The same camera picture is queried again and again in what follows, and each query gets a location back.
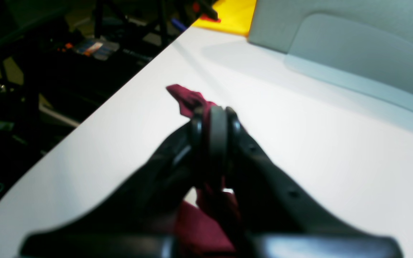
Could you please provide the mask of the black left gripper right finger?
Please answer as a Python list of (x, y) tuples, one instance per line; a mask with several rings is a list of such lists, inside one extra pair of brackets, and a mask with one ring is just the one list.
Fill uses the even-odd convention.
[(236, 112), (217, 108), (217, 157), (239, 219), (223, 223), (240, 258), (402, 258), (395, 239), (358, 230), (275, 165)]

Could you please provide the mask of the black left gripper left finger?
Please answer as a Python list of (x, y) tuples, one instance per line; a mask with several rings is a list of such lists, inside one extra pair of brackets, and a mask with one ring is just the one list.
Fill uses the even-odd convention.
[(33, 232), (21, 258), (187, 258), (175, 235), (179, 209), (192, 187), (212, 193), (211, 125), (218, 107), (197, 108), (149, 160), (104, 201), (53, 230)]

